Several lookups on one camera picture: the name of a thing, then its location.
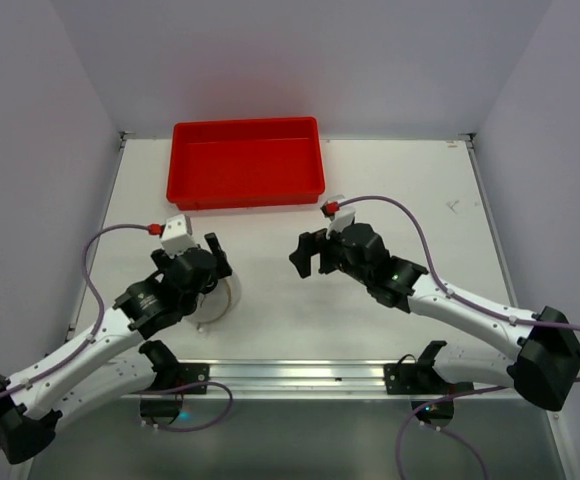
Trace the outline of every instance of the red tray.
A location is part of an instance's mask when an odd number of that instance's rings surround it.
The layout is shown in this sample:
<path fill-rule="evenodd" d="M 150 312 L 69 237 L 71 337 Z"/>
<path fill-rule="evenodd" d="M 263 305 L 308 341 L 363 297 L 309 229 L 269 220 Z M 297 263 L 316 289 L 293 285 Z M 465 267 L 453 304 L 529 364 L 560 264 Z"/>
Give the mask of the red tray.
<path fill-rule="evenodd" d="M 324 190 L 312 117 L 174 127 L 166 197 L 180 210 L 316 203 Z"/>

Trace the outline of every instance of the red connector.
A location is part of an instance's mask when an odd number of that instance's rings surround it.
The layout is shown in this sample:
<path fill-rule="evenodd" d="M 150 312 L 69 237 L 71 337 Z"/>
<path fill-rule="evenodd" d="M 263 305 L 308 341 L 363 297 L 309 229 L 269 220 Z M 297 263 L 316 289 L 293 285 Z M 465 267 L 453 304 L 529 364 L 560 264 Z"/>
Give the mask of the red connector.
<path fill-rule="evenodd" d="M 163 225 L 159 225 L 158 223 L 151 223 L 148 225 L 148 233 L 150 235 L 161 236 L 163 233 Z"/>
<path fill-rule="evenodd" d="M 323 212 L 326 215 L 334 215 L 339 211 L 339 204 L 337 202 L 326 203 L 323 206 Z"/>

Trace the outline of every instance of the white tabletop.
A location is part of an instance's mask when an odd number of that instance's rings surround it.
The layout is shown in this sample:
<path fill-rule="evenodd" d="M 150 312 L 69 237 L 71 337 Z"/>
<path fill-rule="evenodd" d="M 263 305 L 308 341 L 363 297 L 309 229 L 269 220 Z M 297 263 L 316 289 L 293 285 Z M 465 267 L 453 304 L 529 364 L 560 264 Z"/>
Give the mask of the white tabletop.
<path fill-rule="evenodd" d="M 178 213 L 165 198 L 170 140 L 129 140 L 105 225 L 163 223 Z M 463 142 L 324 140 L 326 194 L 381 194 L 405 203 L 421 222 L 438 271 L 462 288 L 507 301 L 503 275 Z M 327 226 L 319 205 L 190 212 L 197 241 L 216 232 L 239 273 L 243 298 L 202 333 L 183 321 L 158 334 L 180 358 L 394 359 L 418 355 L 431 340 L 480 343 L 442 323 L 377 304 L 365 288 L 335 272 L 301 280 L 288 261 L 305 231 Z M 419 239 L 396 208 L 357 204 L 391 253 L 424 263 Z M 100 242 L 92 277 L 107 305 L 154 270 L 154 237 L 114 232 Z M 90 294 L 77 332 L 95 318 Z"/>

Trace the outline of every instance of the gray wall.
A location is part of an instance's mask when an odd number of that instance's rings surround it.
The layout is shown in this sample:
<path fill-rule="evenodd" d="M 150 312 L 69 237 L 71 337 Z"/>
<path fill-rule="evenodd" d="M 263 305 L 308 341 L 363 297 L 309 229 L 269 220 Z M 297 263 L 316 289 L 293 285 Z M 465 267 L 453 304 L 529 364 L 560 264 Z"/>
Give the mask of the gray wall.
<path fill-rule="evenodd" d="M 477 136 L 523 305 L 580 324 L 580 0 L 555 0 Z M 580 456 L 580 385 L 568 400 Z"/>
<path fill-rule="evenodd" d="M 325 134 L 474 132 L 550 0 L 53 0 L 116 124 L 314 115 Z"/>
<path fill-rule="evenodd" d="M 0 0 L 0 372 L 60 344 L 117 147 L 52 5 Z"/>

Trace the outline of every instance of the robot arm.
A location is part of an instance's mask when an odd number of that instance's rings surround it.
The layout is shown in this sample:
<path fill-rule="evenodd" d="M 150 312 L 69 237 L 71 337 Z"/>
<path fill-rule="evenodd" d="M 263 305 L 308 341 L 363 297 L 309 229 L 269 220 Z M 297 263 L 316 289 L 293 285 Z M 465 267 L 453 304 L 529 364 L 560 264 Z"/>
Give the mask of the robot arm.
<path fill-rule="evenodd" d="M 184 215 L 160 230 L 162 248 L 151 254 L 153 274 L 130 285 L 91 330 L 24 370 L 0 375 L 0 446 L 10 463 L 33 457 L 54 439 L 58 426 L 106 401 L 155 382 L 158 389 L 175 386 L 178 363 L 161 342 L 118 356 L 193 315 L 199 298 L 212 298 L 220 283 L 231 288 L 228 308 L 238 300 L 238 280 L 214 234 L 205 237 L 209 250 L 201 248 Z M 49 374 L 36 381 L 43 372 Z"/>
<path fill-rule="evenodd" d="M 341 200 L 335 197 L 323 206 L 330 219 L 327 228 L 299 236 L 290 261 L 301 278 L 310 276 L 311 257 L 318 255 L 319 273 L 341 271 L 363 284 L 381 305 L 434 318 L 484 342 L 479 349 L 432 342 L 414 366 L 402 366 L 405 377 L 427 377 L 432 384 L 510 386 L 541 408 L 562 408 L 580 370 L 574 332 L 516 324 L 517 319 L 567 323 L 561 312 L 546 307 L 536 314 L 500 305 L 441 280 L 445 293 L 427 268 L 390 255 L 381 236 L 370 225 L 355 223 L 355 209 L 340 207 Z M 454 293 L 508 320 L 470 308 L 452 298 Z"/>

